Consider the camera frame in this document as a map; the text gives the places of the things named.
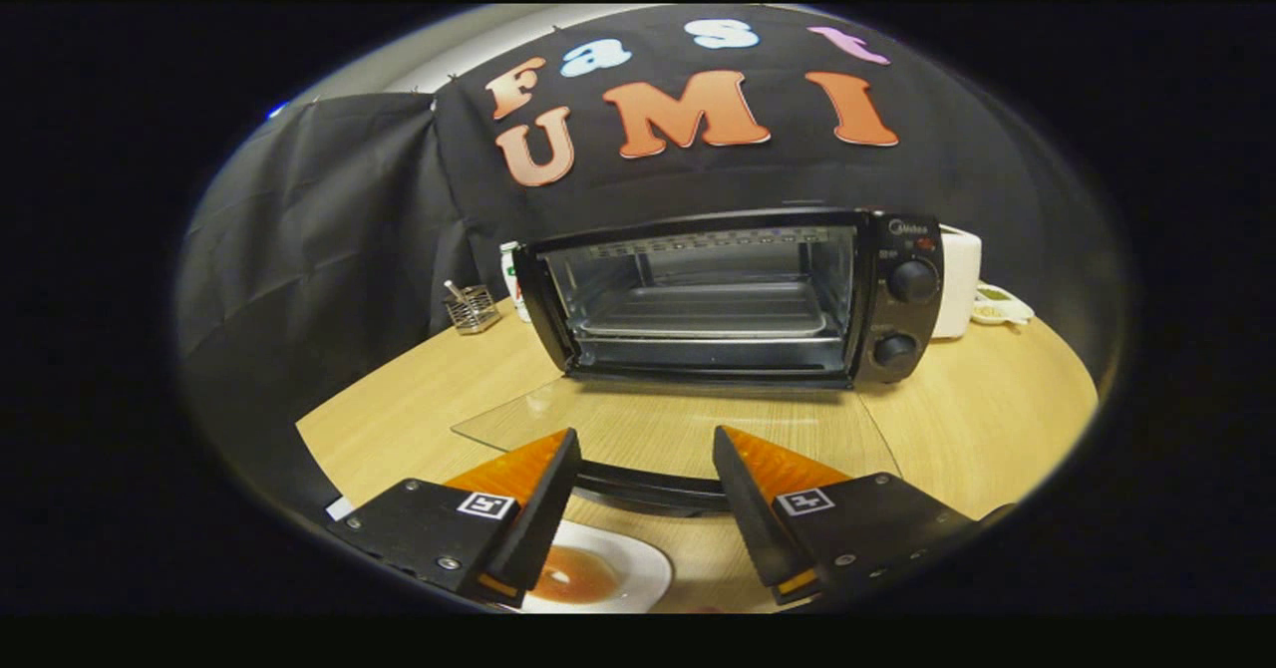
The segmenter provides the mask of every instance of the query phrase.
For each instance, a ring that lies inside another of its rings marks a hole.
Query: orange letter
[[[528,105],[532,96],[523,91],[536,87],[536,73],[532,70],[544,65],[545,57],[532,57],[487,83],[487,89],[496,98],[496,111],[491,113],[491,119],[499,120],[523,105]]]
[[[900,136],[886,129],[869,99],[869,83],[837,73],[806,73],[806,79],[824,88],[837,110],[833,134],[851,144],[894,147]]]
[[[572,136],[567,133],[569,112],[570,110],[565,107],[556,107],[536,119],[536,124],[545,127],[545,134],[550,138],[550,150],[554,156],[547,163],[532,162],[532,153],[527,148],[527,126],[509,127],[496,138],[496,147],[505,153],[505,167],[509,167],[510,176],[518,184],[544,186],[560,181],[572,168],[575,154],[572,149]]]
[[[602,92],[620,112],[625,127],[625,159],[649,158],[665,150],[665,140],[652,134],[651,126],[665,131],[679,147],[690,147],[701,117],[708,120],[704,142],[713,145],[757,144],[771,139],[771,131],[753,120],[753,112],[740,93],[744,76],[732,70],[695,73],[683,89],[683,99],[674,99],[644,82],[634,82]]]

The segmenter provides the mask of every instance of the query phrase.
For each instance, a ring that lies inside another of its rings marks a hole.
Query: wooden table
[[[1081,437],[1097,396],[1046,324],[971,324],[931,342],[897,385],[798,396],[688,386],[582,386],[550,362],[510,300],[481,335],[448,330],[332,396],[297,423],[352,504],[406,477],[441,483],[546,432],[577,428],[588,460],[716,478],[712,428],[729,423],[850,476],[889,472],[972,519],[1022,500]],[[653,612],[773,612],[734,519],[656,518],[574,496],[565,519],[649,542],[674,563]]]

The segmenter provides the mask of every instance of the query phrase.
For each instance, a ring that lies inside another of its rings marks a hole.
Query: oven control knob
[[[925,301],[935,294],[939,280],[929,264],[917,263],[914,259],[911,263],[903,263],[894,268],[888,286],[891,294],[898,301]]]
[[[907,368],[916,351],[917,342],[912,340],[912,337],[889,335],[877,342],[873,357],[886,368]]]

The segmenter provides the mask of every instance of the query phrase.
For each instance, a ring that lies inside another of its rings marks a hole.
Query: oven handle
[[[575,492],[604,506],[657,516],[730,514],[722,483],[716,478],[672,477],[639,472],[596,460],[582,460]]]

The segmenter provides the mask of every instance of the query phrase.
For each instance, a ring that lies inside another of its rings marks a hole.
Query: bottle
[[[517,241],[507,241],[505,245],[500,245],[500,272],[505,274],[505,286],[509,289],[509,294],[514,297],[514,309],[518,312],[518,317],[524,323],[532,323],[531,315],[527,312],[527,305],[523,301],[523,289],[518,286],[518,274],[514,273],[514,250],[518,250]]]

